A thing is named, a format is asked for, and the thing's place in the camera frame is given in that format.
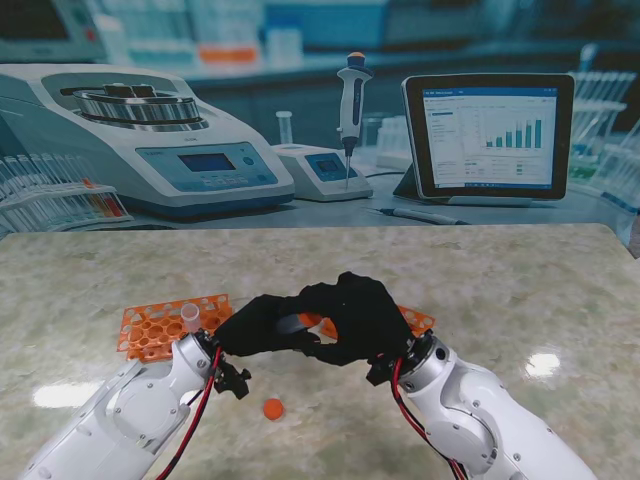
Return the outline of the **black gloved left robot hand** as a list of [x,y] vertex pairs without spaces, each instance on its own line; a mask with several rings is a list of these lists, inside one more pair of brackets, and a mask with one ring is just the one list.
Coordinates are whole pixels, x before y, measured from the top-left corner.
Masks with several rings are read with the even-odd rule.
[[320,339],[306,328],[283,333],[277,324],[287,316],[285,297],[261,295],[229,317],[214,332],[221,349],[239,357],[281,350],[311,351]]

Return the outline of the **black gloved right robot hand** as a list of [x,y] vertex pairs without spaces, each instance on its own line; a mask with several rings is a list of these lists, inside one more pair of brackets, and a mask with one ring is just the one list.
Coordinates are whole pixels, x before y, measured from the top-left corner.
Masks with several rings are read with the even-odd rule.
[[333,323],[337,340],[304,352],[322,362],[344,366],[379,356],[405,356],[415,339],[401,311],[382,282],[344,272],[334,285],[305,287],[289,301],[295,313],[317,314]]

